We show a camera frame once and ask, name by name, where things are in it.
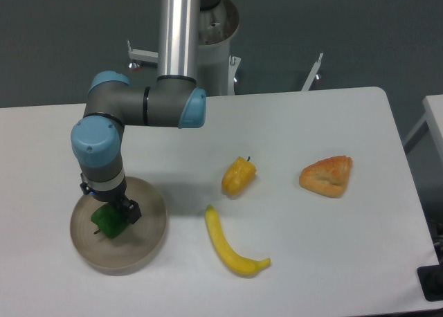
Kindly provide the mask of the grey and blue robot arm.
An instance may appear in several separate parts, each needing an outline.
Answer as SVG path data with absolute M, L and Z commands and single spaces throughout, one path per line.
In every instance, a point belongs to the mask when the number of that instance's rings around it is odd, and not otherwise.
M 126 194 L 121 156 L 128 125 L 199 128 L 205 123 L 206 92 L 197 86 L 198 26 L 201 12 L 222 0 L 161 0 L 156 84 L 132 89 L 125 75 L 97 74 L 82 119 L 71 131 L 85 195 L 111 203 L 131 224 L 141 217 Z

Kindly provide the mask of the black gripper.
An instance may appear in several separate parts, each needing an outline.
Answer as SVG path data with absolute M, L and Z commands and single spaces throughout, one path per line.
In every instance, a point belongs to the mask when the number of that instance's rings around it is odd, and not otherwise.
M 117 211 L 120 212 L 130 224 L 135 224 L 142 216 L 139 204 L 126 198 L 127 182 L 122 180 L 118 185 L 110 182 L 91 183 L 83 173 L 80 174 L 80 189 L 83 195 L 91 194 L 98 201 L 105 203 L 117 203 Z

